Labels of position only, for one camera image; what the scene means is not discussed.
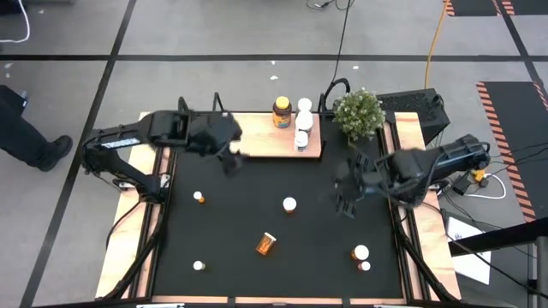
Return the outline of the person's dark leg and shoe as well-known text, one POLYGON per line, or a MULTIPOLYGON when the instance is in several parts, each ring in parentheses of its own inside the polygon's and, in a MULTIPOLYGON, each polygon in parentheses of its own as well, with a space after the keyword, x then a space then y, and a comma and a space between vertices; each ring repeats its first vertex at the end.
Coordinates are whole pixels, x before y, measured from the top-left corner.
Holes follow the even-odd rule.
POLYGON ((0 103, 0 149, 12 157, 48 172, 69 154, 72 145, 68 135, 48 141, 31 123, 0 103))

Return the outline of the light wooden board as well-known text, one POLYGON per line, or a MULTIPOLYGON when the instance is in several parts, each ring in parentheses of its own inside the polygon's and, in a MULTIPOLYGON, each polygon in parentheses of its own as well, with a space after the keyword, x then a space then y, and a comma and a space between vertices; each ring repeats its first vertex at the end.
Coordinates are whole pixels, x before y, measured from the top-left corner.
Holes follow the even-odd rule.
MULTIPOLYGON (((216 93, 210 111, 189 110, 188 124, 182 150, 188 152, 188 126, 192 120, 199 116, 211 113, 232 113, 241 127, 241 139, 232 141, 226 150, 232 154, 240 151, 245 158, 305 158, 314 159, 321 157, 322 133, 320 132, 320 117, 313 113, 313 128, 308 134, 308 147, 303 152, 298 152, 294 147, 295 118, 297 114, 292 111, 291 123, 287 128, 278 128, 272 120, 272 112, 231 112, 222 105, 220 96, 216 93)), ((201 155, 213 160, 218 160, 217 155, 201 155)))

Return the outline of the white bottle purple label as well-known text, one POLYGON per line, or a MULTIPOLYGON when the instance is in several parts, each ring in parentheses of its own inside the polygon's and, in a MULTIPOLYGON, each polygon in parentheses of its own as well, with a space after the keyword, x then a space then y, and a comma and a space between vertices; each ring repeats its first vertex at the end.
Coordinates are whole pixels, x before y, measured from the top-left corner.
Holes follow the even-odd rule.
POLYGON ((295 118, 295 131, 310 134, 313 128, 313 113, 301 111, 295 118))

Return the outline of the potted green plant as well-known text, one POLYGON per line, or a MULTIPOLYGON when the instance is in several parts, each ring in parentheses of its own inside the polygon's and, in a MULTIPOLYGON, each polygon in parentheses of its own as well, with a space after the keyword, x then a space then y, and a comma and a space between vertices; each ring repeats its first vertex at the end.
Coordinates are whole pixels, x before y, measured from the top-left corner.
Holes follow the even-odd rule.
POLYGON ((370 139, 384 126, 382 104, 375 92, 365 88, 346 93, 334 101, 334 122, 341 127, 351 143, 370 139))

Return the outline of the brown bottle yellow cap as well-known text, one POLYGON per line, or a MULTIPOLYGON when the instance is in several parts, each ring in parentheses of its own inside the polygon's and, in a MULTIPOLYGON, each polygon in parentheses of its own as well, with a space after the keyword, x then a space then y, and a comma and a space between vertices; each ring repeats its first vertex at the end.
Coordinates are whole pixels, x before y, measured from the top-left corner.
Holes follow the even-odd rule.
POLYGON ((279 96, 272 105, 272 120, 276 127, 287 128, 291 123, 292 105, 289 98, 279 96))

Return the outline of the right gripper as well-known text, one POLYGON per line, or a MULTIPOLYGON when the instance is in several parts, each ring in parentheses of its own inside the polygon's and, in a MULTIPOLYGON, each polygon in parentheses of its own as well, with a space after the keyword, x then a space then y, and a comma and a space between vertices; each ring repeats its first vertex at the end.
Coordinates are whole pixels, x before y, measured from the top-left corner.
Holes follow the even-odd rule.
MULTIPOLYGON (((384 193, 391 197, 401 194, 400 175, 393 156, 373 160, 364 152, 358 151, 354 158, 342 163, 342 178, 360 182, 367 192, 384 193)), ((355 218, 356 204, 360 201, 359 192, 337 192, 336 213, 355 218)))

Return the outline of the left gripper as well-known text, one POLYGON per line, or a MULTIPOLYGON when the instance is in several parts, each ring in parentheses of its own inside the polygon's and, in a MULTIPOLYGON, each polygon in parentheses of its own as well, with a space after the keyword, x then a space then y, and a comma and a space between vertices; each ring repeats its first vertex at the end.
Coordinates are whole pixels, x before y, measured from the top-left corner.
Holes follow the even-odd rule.
POLYGON ((240 151, 226 150, 232 141, 241 139, 241 127, 232 113, 211 113, 192 120, 188 126, 188 152, 217 155, 225 175, 243 165, 240 151))

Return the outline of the black floor box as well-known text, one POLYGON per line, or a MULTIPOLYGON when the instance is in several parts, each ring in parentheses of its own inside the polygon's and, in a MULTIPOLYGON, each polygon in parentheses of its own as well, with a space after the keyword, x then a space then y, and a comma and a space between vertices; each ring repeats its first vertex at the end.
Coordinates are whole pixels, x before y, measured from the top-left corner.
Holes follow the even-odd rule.
POLYGON ((0 103, 9 106, 19 117, 22 117, 28 100, 23 94, 19 94, 6 85, 0 85, 0 103))

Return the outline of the white paper sheet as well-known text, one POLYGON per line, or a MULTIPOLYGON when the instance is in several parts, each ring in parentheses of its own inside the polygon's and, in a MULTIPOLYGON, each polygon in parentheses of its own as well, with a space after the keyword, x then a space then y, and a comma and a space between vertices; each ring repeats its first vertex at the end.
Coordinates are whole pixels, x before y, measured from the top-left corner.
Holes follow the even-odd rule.
MULTIPOLYGON (((453 240, 460 240, 475 235, 482 234, 482 231, 475 226, 466 222, 460 221, 454 217, 450 217, 446 224, 447 241, 450 243, 453 240)), ((453 257, 454 269, 457 274, 464 275, 472 280, 490 284, 491 267, 487 263, 491 262, 491 252, 480 252, 476 257, 474 254, 465 254, 458 257, 453 257)))

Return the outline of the black aluminium table frame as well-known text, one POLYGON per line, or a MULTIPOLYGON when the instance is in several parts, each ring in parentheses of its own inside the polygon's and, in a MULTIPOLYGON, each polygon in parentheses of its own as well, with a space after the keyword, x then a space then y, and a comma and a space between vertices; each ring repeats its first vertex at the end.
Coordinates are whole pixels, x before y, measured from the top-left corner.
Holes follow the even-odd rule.
MULTIPOLYGON (((402 139, 406 148, 423 147, 424 142, 419 124, 419 117, 415 113, 399 112, 395 115, 395 122, 384 127, 384 137, 387 148, 395 148, 394 137, 402 139)), ((148 145, 132 147, 128 162, 145 174, 164 173, 171 170, 170 151, 154 150, 148 145)), ((119 226, 110 237, 105 260, 98 282, 97 299, 102 299, 111 292, 122 279, 130 265, 138 257, 145 242, 152 236, 159 219, 162 207, 159 204, 148 205, 138 200, 135 190, 121 194, 116 208, 115 218, 119 226)), ((406 234, 414 236, 415 246, 421 251, 426 264, 433 274, 455 297, 460 297, 454 264, 450 256, 450 249, 446 243, 444 224, 438 212, 437 196, 430 192, 426 195, 426 202, 414 210, 414 217, 408 219, 403 229, 406 234)), ((152 274, 155 258, 159 250, 152 249, 146 254, 144 263, 136 272, 131 282, 122 293, 122 297, 145 298, 152 291, 152 274)), ((438 297, 426 280, 419 273, 411 256, 406 254, 400 262, 402 285, 409 286, 411 292, 404 294, 401 299, 361 299, 361 298, 311 298, 311 297, 245 297, 245 296, 157 296, 157 300, 165 302, 184 302, 191 304, 234 304, 235 308, 259 305, 268 308, 290 308, 291 306, 310 305, 357 308, 360 305, 401 305, 408 299, 432 299, 438 297)))

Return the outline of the black stand beam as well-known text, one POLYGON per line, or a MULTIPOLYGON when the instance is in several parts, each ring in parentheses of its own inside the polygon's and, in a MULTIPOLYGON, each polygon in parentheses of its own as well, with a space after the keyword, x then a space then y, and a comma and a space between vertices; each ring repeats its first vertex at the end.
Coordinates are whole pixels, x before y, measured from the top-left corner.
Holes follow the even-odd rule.
POLYGON ((538 237, 548 237, 548 217, 502 228, 449 243, 450 254, 461 256, 472 252, 487 252, 510 246, 533 243, 538 237))

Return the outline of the black hazard-striped floor mat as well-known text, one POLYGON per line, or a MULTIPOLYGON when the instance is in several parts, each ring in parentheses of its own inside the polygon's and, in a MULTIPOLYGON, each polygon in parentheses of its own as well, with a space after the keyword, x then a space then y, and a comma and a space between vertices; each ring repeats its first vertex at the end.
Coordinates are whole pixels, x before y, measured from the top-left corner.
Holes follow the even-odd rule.
POLYGON ((480 102, 526 222, 548 217, 548 97, 535 82, 479 81, 480 102))
POLYGON ((500 15, 494 0, 444 0, 445 13, 451 17, 483 17, 500 15))
POLYGON ((509 15, 548 15, 548 0, 501 0, 509 15))

